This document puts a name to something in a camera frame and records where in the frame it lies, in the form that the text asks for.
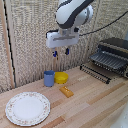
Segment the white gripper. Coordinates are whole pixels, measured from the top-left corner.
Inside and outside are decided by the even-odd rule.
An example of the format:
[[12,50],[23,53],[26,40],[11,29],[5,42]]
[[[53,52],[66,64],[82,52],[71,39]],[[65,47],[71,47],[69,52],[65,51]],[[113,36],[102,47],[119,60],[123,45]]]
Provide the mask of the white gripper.
[[[53,57],[58,57],[55,47],[70,46],[77,44],[79,40],[79,33],[61,34],[59,30],[53,30],[46,33],[46,46],[52,49]],[[65,54],[69,55],[70,48],[67,47]]]

